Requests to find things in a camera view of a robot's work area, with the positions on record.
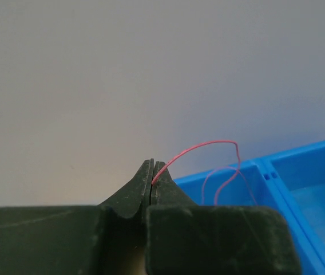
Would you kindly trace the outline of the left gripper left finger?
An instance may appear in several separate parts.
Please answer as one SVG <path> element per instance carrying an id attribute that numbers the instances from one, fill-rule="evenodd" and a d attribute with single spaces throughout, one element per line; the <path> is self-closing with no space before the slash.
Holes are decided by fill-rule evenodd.
<path id="1" fill-rule="evenodd" d="M 117 274 L 145 245 L 154 161 L 98 205 L 0 207 L 0 274 Z"/>

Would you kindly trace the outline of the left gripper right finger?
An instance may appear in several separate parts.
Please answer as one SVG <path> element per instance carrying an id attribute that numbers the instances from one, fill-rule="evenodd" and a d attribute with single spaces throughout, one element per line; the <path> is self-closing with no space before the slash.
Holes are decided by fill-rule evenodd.
<path id="1" fill-rule="evenodd" d="M 158 162 L 146 211 L 148 274 L 300 274 L 290 228 L 268 206 L 198 204 Z"/>

